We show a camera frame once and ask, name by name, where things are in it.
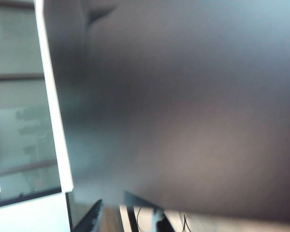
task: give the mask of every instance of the white panel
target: white panel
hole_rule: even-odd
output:
[[[0,207],[0,232],[69,232],[65,194]]]
[[[49,104],[49,113],[53,128],[61,190],[62,192],[71,192],[73,190],[73,180],[46,34],[46,26],[44,21],[44,0],[35,1],[35,15],[37,21],[47,99]]]

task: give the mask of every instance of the black cable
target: black cable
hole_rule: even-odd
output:
[[[137,228],[139,229],[140,232],[144,232],[141,230],[140,226],[139,226],[139,214],[140,214],[140,211],[141,211],[142,207],[139,208],[139,211],[137,212],[137,215],[136,215],[136,225],[137,225]],[[185,228],[187,226],[187,229],[189,230],[189,232],[191,232],[191,229],[187,223],[187,218],[186,218],[186,215],[184,214],[184,226],[183,226],[183,230],[182,232],[185,231]]]
[[[140,232],[143,232],[139,226],[139,214],[140,214],[140,211],[141,211],[141,208],[139,208],[139,211],[137,212],[137,216],[136,216],[136,225],[137,225],[137,228],[139,229]]]
[[[187,226],[189,232],[191,232],[191,229],[189,228],[189,225],[188,225],[188,223],[187,223],[187,218],[186,218],[186,215],[185,215],[185,214],[184,214],[184,219],[185,219],[185,223],[186,223],[186,226]]]
[[[191,232],[191,229],[187,223],[187,218],[186,218],[186,215],[184,214],[184,226],[183,226],[183,230],[182,232],[184,232],[186,230],[186,226],[187,226],[187,229],[189,230],[189,232]]]

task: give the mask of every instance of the computer monitor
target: computer monitor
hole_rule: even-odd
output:
[[[290,222],[290,1],[45,1],[76,201]]]

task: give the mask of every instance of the glass pane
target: glass pane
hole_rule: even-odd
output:
[[[0,169],[56,159],[43,80],[0,82]]]
[[[60,187],[56,165],[0,176],[0,202]]]
[[[42,72],[34,10],[0,6],[0,74]]]
[[[0,205],[60,191],[34,9],[19,4],[0,6],[0,188]]]

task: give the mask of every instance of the white wall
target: white wall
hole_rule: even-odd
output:
[[[65,195],[57,193],[0,207],[0,232],[69,232]]]

